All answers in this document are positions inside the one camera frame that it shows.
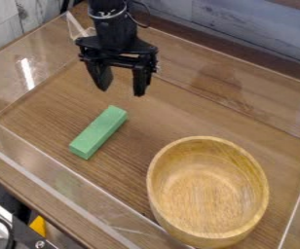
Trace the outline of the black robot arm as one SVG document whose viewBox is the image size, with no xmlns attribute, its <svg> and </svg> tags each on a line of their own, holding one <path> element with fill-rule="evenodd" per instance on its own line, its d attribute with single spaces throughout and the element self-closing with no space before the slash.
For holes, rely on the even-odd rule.
<svg viewBox="0 0 300 249">
<path fill-rule="evenodd" d="M 131 70 L 132 92 L 142 96 L 151 84 L 151 75 L 158 71 L 159 49 L 140 40 L 139 23 L 130 9 L 138 0 L 88 0 L 87 14 L 93 22 L 95 35 L 75 39 L 79 60 L 84 63 L 96 88 L 105 91 L 113 75 L 112 67 Z"/>
</svg>

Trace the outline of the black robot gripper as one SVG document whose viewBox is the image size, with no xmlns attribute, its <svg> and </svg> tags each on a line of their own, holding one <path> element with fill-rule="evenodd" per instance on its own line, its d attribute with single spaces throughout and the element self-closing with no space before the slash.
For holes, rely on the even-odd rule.
<svg viewBox="0 0 300 249">
<path fill-rule="evenodd" d="M 136 23 L 128 14 L 89 18 L 95 34 L 76 38 L 75 45 L 93 84 L 105 91 L 113 79 L 111 68 L 121 67 L 132 73 L 134 95 L 142 96 L 156 72 L 158 48 L 138 37 Z"/>
</svg>

